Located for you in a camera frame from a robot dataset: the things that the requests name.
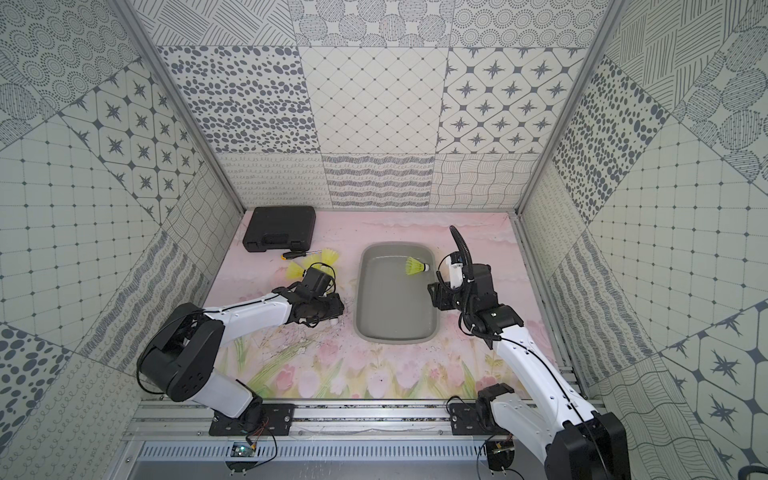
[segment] black toolbox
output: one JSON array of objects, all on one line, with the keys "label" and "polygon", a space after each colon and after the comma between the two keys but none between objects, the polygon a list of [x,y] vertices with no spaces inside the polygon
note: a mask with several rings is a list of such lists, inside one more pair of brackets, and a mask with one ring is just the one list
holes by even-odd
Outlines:
[{"label": "black toolbox", "polygon": [[306,252],[312,245],[315,209],[312,207],[258,207],[243,237],[249,252],[291,250]]}]

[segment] gray plastic tub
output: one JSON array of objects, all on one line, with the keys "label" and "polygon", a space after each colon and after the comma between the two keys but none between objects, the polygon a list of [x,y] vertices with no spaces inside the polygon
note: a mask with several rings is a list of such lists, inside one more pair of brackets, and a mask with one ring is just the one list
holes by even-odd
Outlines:
[{"label": "gray plastic tub", "polygon": [[[406,275],[406,258],[429,265]],[[419,243],[374,243],[362,252],[355,332],[376,343],[420,343],[437,333],[438,310],[427,284],[435,282],[435,256]]]}]

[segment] metal vent grille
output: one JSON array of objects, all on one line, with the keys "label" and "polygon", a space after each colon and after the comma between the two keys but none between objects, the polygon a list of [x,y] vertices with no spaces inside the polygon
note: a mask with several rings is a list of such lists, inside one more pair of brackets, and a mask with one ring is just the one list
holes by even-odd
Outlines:
[{"label": "metal vent grille", "polygon": [[[179,442],[145,442],[139,458],[145,461],[167,462],[194,458],[197,461],[221,462],[230,458],[235,443],[239,442],[192,442],[185,446],[179,446]],[[481,447],[482,440],[475,444],[471,439],[357,442],[292,440],[278,443],[275,461],[474,460]],[[271,443],[265,444],[257,449],[256,456],[237,458],[237,461],[257,462],[271,458],[274,453],[275,447]]]}]

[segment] white robotic arm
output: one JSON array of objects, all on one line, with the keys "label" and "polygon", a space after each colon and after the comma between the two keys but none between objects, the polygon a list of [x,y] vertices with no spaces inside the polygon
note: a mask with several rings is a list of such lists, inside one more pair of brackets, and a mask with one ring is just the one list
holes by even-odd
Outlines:
[{"label": "white robotic arm", "polygon": [[137,379],[141,372],[172,400],[194,400],[239,419],[242,433],[252,432],[261,415],[261,398],[214,368],[219,348],[258,329],[286,323],[312,328],[339,317],[344,305],[338,293],[329,293],[335,281],[310,267],[301,282],[254,300],[206,309],[179,305],[139,356]]},{"label": "white robotic arm", "polygon": [[472,263],[462,235],[451,226],[458,252],[449,261],[450,284],[436,271],[428,286],[432,305],[459,310],[459,325],[483,339],[512,368],[536,408],[505,384],[478,392],[481,424],[515,435],[544,464],[547,477],[629,480],[624,427],[612,413],[600,415],[575,392],[538,348],[523,320],[498,302],[489,265]]}]

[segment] mounting plate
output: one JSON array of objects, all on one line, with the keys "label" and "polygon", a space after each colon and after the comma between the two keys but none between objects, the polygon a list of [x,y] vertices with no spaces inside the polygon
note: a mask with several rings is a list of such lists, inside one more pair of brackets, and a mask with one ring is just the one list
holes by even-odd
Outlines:
[{"label": "mounting plate", "polygon": [[453,435],[509,435],[509,432],[496,425],[491,431],[480,426],[474,403],[449,403],[451,414],[451,433]]},{"label": "mounting plate", "polygon": [[[263,419],[262,422],[266,422],[266,429],[276,437],[288,435],[290,426],[293,423],[293,410],[296,409],[296,406],[292,403],[264,403],[261,408],[261,418]],[[218,420],[210,423],[208,435],[212,437],[231,437],[243,434],[240,431],[239,420],[227,417],[214,417],[214,419],[216,418]]]}]

